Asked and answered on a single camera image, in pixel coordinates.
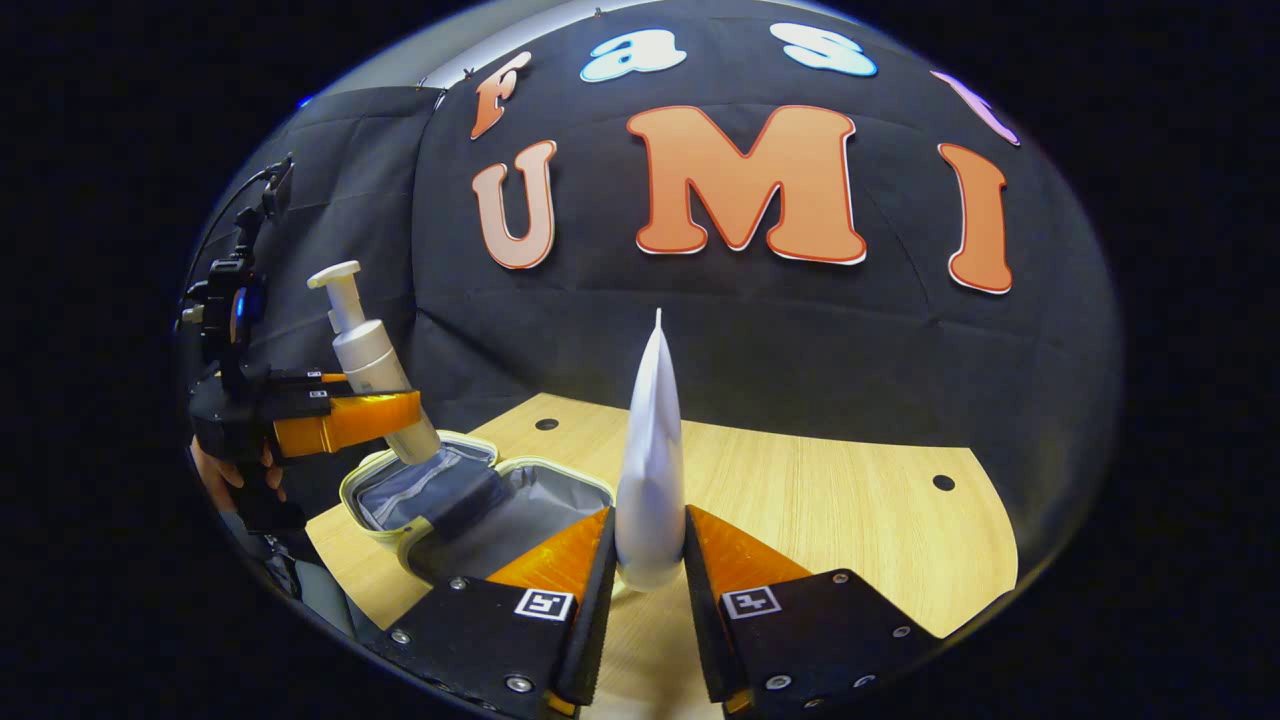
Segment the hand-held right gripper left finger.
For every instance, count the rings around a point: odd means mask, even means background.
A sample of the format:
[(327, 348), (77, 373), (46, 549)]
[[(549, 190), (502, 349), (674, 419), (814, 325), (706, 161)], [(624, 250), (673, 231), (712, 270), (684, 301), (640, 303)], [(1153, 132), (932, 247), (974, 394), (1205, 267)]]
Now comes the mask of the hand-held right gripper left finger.
[(466, 719), (576, 719), (602, 664), (613, 530), (602, 509), (486, 578), (449, 577), (365, 646)]

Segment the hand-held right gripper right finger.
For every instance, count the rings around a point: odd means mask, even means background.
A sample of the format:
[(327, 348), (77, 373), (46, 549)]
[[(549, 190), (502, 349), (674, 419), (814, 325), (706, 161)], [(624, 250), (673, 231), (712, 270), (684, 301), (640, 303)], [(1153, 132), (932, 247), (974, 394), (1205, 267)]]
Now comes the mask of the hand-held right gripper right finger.
[(726, 716), (842, 716), (945, 648), (855, 571), (809, 571), (692, 505), (684, 565), (707, 691)]

